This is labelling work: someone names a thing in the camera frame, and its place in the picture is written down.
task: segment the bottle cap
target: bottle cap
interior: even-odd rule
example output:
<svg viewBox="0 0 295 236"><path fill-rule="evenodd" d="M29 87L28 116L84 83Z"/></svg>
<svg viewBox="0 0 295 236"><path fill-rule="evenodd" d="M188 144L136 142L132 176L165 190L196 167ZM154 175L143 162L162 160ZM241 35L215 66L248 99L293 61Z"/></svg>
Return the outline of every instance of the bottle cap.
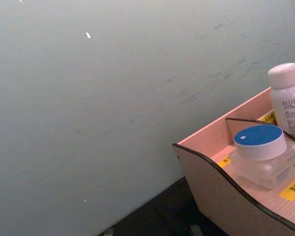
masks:
<svg viewBox="0 0 295 236"><path fill-rule="evenodd" d="M275 125L257 125L246 128L234 137L237 153L250 160L269 160L287 149L283 130Z"/></svg>
<svg viewBox="0 0 295 236"><path fill-rule="evenodd" d="M267 73L273 89L285 89L295 85L295 63L277 65Z"/></svg>

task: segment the yellow label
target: yellow label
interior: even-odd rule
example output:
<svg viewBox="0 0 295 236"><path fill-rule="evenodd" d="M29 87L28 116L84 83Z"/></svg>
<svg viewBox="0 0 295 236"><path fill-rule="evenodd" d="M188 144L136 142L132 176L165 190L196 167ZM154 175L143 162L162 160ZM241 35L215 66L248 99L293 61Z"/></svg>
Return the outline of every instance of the yellow label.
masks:
<svg viewBox="0 0 295 236"><path fill-rule="evenodd" d="M295 199L295 180L286 189L284 189L279 196L286 200L293 201Z"/></svg>
<svg viewBox="0 0 295 236"><path fill-rule="evenodd" d="M276 118L274 112L271 112L270 114L266 115L261 119L261 121L270 123L270 124L276 124Z"/></svg>
<svg viewBox="0 0 295 236"><path fill-rule="evenodd" d="M218 163L218 165L219 165L220 167L224 167L224 166L227 165L229 162L230 162L230 157L228 156L228 157L226 157L223 161L220 161L220 162Z"/></svg>

